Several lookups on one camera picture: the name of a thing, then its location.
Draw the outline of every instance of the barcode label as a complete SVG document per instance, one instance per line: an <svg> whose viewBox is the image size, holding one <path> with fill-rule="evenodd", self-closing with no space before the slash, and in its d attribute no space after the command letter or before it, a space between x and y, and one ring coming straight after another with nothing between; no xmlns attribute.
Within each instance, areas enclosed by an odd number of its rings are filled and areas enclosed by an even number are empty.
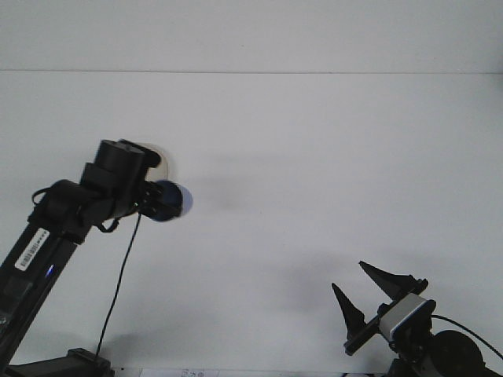
<svg viewBox="0 0 503 377"><path fill-rule="evenodd" d="M24 249L21 256L17 259L17 262L14 265L14 267L20 269L21 271L26 271L27 268L30 266L31 261L33 261L33 258L37 255L40 248L42 247L44 242L46 242L48 237L49 237L49 231L42 228L37 230L37 233L35 233L35 235L31 239L31 242L28 244L28 246L26 246L26 249Z"/></svg>

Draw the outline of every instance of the wire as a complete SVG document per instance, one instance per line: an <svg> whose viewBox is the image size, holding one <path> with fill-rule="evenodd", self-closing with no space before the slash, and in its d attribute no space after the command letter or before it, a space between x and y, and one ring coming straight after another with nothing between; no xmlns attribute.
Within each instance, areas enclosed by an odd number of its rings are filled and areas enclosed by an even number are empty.
<svg viewBox="0 0 503 377"><path fill-rule="evenodd" d="M438 316L436 314L432 314L431 318L436 318L438 320L445 320L447 322L450 322L451 324L455 324L459 328L462 328L463 330L465 330L469 334L472 334L473 336L475 336L480 342L484 343L491 351L493 351L494 353L496 353L503 360L503 355L501 355L501 353L499 353L494 347L492 347L491 344L489 344L486 340L484 340L481 336L477 335L475 332L473 332L469 328L463 326L462 324L459 324L455 320L451 320L450 318L443 317L443 316Z"/></svg>
<svg viewBox="0 0 503 377"><path fill-rule="evenodd" d="M129 246L127 247L126 255L124 255L123 265L120 268L119 279L117 280L116 293L113 296L112 304L110 305L110 309L108 310L107 317L105 319L105 323L103 325L103 329L101 330L100 341L97 344L96 354L94 355L94 361L98 359L100 355L101 345L103 344L103 338L105 336L105 331L108 326L108 321L110 320L110 316L112 315L112 311L114 306L116 305L117 296L119 295L120 284L123 281L124 268L126 267L127 258L131 252L131 248L133 247L134 238L136 238L136 233L138 232L138 227L140 226L141 214L138 214L138 219L136 220L136 225L134 226L133 236L131 236L131 241L129 242Z"/></svg>

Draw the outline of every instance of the white backdrop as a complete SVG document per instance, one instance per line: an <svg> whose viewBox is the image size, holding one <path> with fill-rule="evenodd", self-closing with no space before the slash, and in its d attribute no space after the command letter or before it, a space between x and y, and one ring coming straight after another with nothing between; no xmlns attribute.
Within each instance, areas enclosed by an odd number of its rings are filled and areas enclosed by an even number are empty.
<svg viewBox="0 0 503 377"><path fill-rule="evenodd" d="M0 258L35 190L126 138L165 151L194 207L142 222L114 365L385 371L383 339L343 352L331 282L368 319L387 301L359 260L428 278L438 313L501 348L502 16L499 1L1 2ZM14 362L94 349L133 226L89 235Z"/></svg>
<svg viewBox="0 0 503 377"><path fill-rule="evenodd" d="M31 193L78 179L102 138L158 145L193 194L184 218L141 226L105 343L115 365L384 370L382 339L343 354L330 283L368 318L387 301L361 259L428 278L438 313L501 344L501 76L0 80L2 255ZM17 361L93 349L133 224L90 234Z"/></svg>

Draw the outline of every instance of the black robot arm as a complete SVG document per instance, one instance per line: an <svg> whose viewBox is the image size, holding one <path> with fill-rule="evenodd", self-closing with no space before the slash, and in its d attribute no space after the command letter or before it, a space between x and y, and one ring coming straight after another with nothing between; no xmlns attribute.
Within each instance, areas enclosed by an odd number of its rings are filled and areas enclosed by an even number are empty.
<svg viewBox="0 0 503 377"><path fill-rule="evenodd" d="M436 303L419 296L426 280L394 275L365 262L360 266L391 298L368 323L335 284L332 285L347 325L344 348L352 355L375 334L381 334L398 354L387 377L501 377L486 368L479 347L458 331L431 333Z"/></svg>
<svg viewBox="0 0 503 377"><path fill-rule="evenodd" d="M105 140L94 162L86 165L80 183L63 180L43 190L28 226L0 267L0 375L93 226L106 231L104 221L113 220L114 228L121 217L135 212L163 220L180 215L181 193L166 203L162 185L145 181L147 170L159 162L157 153L140 145ZM85 352L79 355L85 359ZM12 368L6 373L20 375ZM74 370L68 375L77 374Z"/></svg>

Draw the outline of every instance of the white table surface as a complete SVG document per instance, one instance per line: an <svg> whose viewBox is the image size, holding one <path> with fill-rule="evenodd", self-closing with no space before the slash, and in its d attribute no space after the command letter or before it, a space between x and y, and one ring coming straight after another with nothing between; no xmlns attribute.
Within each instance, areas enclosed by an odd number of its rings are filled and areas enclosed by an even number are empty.
<svg viewBox="0 0 503 377"><path fill-rule="evenodd" d="M387 301L360 260L428 278L437 313L503 344L500 75L0 72L0 87L0 257L30 195L78 180L101 139L157 145L193 194L184 218L142 223L114 365L385 371L381 338L343 351L331 282L367 318ZM89 235L14 362L94 349L133 225Z"/></svg>

